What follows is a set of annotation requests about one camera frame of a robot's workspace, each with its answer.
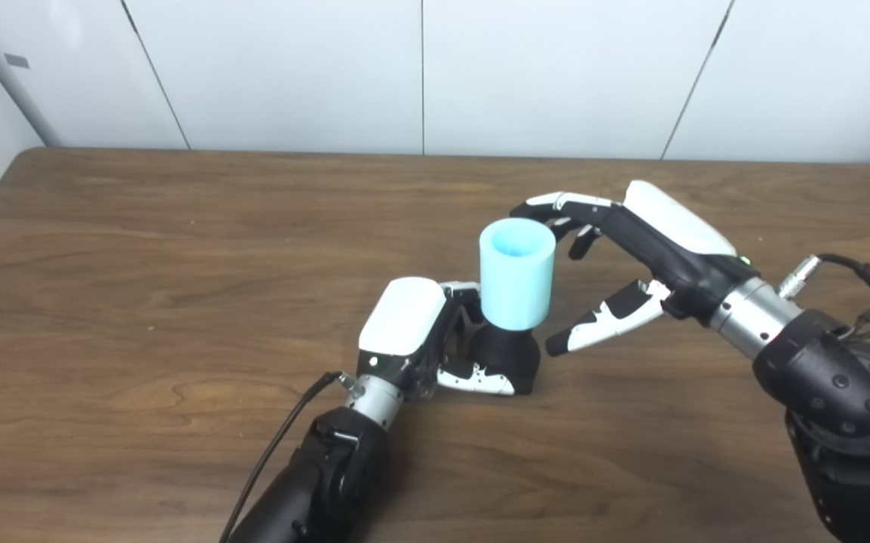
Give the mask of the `black and white right hand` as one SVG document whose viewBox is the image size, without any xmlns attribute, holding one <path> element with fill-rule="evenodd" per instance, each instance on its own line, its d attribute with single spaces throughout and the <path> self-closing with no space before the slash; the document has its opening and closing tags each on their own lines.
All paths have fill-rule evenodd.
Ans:
<svg viewBox="0 0 870 543">
<path fill-rule="evenodd" d="M 620 202 L 552 192 L 525 200 L 510 214 L 548 225 L 556 240 L 576 231 L 572 260 L 584 258 L 597 238 L 607 238 L 651 275 L 548 338 L 551 357 L 623 336 L 663 314 L 707 324 L 729 293 L 758 276 L 723 234 L 646 181 L 632 181 Z"/>
</svg>

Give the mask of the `black and white left hand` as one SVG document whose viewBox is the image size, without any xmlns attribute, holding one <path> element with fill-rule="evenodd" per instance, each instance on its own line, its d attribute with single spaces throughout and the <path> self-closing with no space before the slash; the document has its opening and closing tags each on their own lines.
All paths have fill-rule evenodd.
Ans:
<svg viewBox="0 0 870 543">
<path fill-rule="evenodd" d="M 520 379 L 492 368 L 487 355 L 449 351 L 449 341 L 462 337 L 466 324 L 486 323 L 477 282 L 394 279 L 360 331 L 356 376 L 382 379 L 406 401 L 432 398 L 438 386 L 521 395 L 525 386 Z"/>
</svg>

